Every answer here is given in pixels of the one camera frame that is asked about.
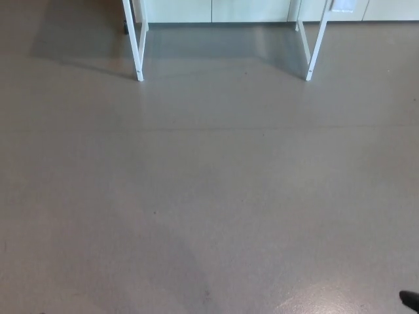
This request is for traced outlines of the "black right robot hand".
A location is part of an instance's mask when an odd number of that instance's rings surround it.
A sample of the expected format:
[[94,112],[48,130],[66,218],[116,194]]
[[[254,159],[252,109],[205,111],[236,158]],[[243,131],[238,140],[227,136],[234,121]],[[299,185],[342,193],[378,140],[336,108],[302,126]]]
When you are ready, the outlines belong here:
[[404,306],[416,313],[419,313],[419,293],[409,290],[401,290],[399,292],[399,298]]

